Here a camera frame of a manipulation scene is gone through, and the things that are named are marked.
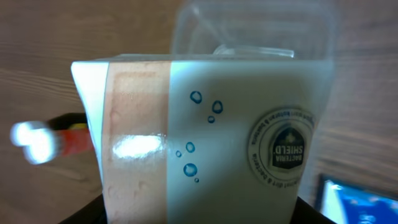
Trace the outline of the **white blue plaster box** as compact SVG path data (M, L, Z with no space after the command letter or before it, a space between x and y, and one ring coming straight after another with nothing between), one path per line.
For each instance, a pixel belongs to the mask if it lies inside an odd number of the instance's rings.
M108 223L292 223L330 60L74 62Z

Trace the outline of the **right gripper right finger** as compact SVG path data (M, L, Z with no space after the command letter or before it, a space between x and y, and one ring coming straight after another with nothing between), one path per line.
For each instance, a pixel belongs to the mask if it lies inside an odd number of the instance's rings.
M292 215L292 224L335 224L335 222L316 211L300 197L297 197Z

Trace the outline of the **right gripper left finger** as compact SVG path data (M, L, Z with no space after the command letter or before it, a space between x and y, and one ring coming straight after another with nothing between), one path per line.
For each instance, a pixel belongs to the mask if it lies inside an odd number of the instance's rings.
M107 224L103 195L99 195L89 204L59 224Z

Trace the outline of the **blue yellow lozenge box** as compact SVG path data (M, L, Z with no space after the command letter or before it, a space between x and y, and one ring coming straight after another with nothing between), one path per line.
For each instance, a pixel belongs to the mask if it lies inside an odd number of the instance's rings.
M321 175L314 207L335 223L397 224L397 196Z

